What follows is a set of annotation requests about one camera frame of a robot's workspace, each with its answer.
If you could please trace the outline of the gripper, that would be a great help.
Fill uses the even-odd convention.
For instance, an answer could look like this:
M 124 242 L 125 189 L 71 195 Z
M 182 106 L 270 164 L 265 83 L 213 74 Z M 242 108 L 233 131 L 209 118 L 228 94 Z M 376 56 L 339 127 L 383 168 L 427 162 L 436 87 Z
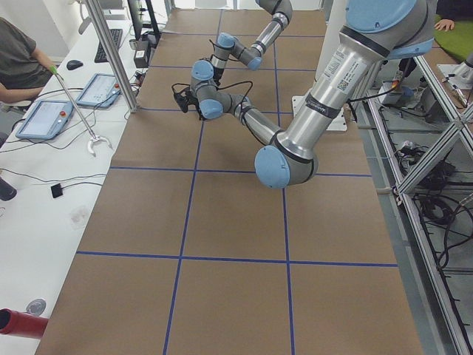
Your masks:
M 224 73 L 224 69 L 223 69 L 223 68 L 214 67 L 213 79 L 214 79 L 215 84 L 216 84 L 218 87 L 219 87 L 220 84 L 221 84 L 221 79 L 222 79 L 223 73 Z
M 178 107 L 183 113 L 187 113 L 189 111 L 190 106 L 194 106 L 199 115 L 199 119 L 203 119 L 203 114 L 200 110 L 199 101 L 196 97 L 193 96 L 190 87 L 184 87 L 183 89 L 177 91 L 173 89 L 173 97 L 174 101 L 177 103 Z

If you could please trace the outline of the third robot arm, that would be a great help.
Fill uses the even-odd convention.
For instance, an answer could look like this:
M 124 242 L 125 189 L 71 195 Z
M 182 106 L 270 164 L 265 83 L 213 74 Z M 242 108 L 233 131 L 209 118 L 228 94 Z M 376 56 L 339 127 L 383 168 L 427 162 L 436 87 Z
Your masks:
M 464 62 L 455 67 L 452 73 L 456 85 L 462 89 L 472 87 L 472 60 L 473 53 L 470 53 Z

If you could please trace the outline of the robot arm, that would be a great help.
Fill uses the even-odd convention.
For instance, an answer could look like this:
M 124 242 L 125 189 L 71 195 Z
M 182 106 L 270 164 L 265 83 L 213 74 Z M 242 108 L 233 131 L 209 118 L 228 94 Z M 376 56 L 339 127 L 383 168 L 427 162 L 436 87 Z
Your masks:
M 318 168 L 316 142 L 353 96 L 370 67 L 383 60 L 427 53 L 433 42 L 435 1 L 349 1 L 339 45 L 320 78 L 281 129 L 254 107 L 246 95 L 226 92 L 220 79 L 229 58 L 257 70 L 267 48 L 287 28 L 293 15 L 289 1 L 261 1 L 271 21 L 250 47 L 221 33 L 210 58 L 196 61 L 191 82 L 174 99 L 182 111 L 194 106 L 203 119 L 236 117 L 261 143 L 254 167 L 260 182 L 273 189 L 311 179 Z
M 293 7 L 289 0 L 256 1 L 256 3 L 271 14 L 271 20 L 251 46 L 246 47 L 235 35 L 224 32 L 220 33 L 217 41 L 212 44 L 214 51 L 209 61 L 214 70 L 213 80 L 217 86 L 220 85 L 230 58 L 245 65 L 249 70 L 258 70 L 264 54 L 292 19 Z

